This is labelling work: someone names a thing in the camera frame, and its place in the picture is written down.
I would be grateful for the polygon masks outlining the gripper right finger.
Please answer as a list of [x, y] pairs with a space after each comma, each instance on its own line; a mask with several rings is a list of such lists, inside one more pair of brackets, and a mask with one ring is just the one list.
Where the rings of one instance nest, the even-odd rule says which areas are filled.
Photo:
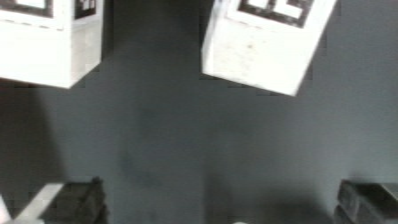
[[398, 224], [398, 183], [341, 181], [334, 224]]

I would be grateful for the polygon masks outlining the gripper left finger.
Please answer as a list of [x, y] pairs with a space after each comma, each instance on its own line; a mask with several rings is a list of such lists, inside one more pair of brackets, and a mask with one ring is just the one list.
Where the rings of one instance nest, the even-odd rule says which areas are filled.
[[108, 224], [103, 180], [48, 183], [10, 224]]

